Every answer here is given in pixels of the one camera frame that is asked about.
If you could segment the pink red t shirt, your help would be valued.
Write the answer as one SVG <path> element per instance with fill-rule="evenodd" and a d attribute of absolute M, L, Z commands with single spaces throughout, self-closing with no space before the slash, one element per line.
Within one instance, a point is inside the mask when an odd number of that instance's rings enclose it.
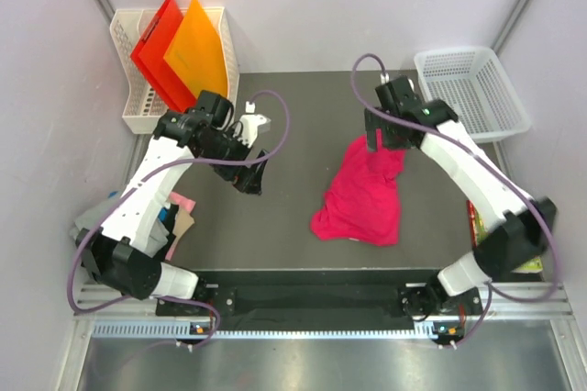
<path fill-rule="evenodd" d="M 397 177 L 404 170 L 404 150 L 369 151 L 361 136 L 348 146 L 340 168 L 312 216 L 311 231 L 320 240 L 356 240 L 394 246 L 400 238 L 401 201 Z"/>

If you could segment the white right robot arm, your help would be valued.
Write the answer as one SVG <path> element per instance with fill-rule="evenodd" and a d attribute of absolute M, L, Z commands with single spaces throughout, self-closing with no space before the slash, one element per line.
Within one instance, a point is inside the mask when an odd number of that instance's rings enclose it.
<path fill-rule="evenodd" d="M 462 294 L 509 274 L 542 256 L 552 237 L 557 209 L 513 184 L 472 140 L 444 101 L 423 102 L 411 80 L 384 73 L 375 89 L 379 106 L 366 108 L 370 151 L 418 149 L 435 162 L 473 204 L 485 237 L 426 283 L 426 312 L 447 314 Z"/>

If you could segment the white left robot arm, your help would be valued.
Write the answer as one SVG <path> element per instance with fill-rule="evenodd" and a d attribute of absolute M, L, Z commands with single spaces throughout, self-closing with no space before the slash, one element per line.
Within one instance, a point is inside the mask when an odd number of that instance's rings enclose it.
<path fill-rule="evenodd" d="M 188 314 L 207 306 L 208 294 L 198 286 L 197 274 L 165 262 L 163 245 L 150 233 L 182 175 L 201 159 L 239 192 L 258 195 L 268 156 L 249 158 L 257 137 L 271 121 L 247 103 L 238 121 L 232 103 L 203 91 L 195 106 L 183 112 L 166 111 L 157 121 L 147 152 L 122 194 L 122 203 L 100 222 L 84 230 L 82 265 L 99 284 L 123 296 L 146 299 L 174 296 Z"/>

